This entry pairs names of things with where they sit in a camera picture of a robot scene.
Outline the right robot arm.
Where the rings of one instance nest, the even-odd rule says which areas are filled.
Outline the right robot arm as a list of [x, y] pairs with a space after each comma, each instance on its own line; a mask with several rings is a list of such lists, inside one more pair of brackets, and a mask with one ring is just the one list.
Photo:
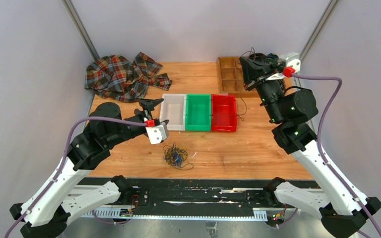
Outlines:
[[239, 61], [244, 88], [257, 91], [270, 123], [275, 124], [275, 142], [311, 174], [322, 190], [312, 193], [274, 178], [254, 200], [263, 200], [271, 207], [300, 209], [320, 220], [336, 238], [359, 233], [367, 221], [375, 224], [373, 216], [381, 209], [380, 200], [361, 192], [332, 161], [321, 144], [321, 125], [317, 130], [308, 125], [318, 114], [312, 90], [296, 86], [293, 93], [288, 93], [278, 83], [284, 78], [308, 79], [300, 74], [299, 55], [292, 53], [273, 61], [240, 57]]

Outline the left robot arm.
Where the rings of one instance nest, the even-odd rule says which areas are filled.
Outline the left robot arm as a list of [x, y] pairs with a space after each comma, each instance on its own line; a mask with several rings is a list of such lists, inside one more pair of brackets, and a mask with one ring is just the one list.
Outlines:
[[100, 104], [89, 117], [82, 133], [68, 135], [63, 156], [48, 180], [26, 202], [10, 208], [13, 219], [23, 222], [20, 232], [25, 238], [56, 238], [73, 221], [110, 203], [127, 206], [127, 216], [145, 200], [123, 176], [115, 176], [102, 186], [83, 195], [69, 198], [75, 186], [110, 156], [118, 144], [140, 135], [151, 144], [168, 137], [168, 121], [152, 116], [161, 99], [139, 100], [140, 109], [123, 119], [115, 103]]

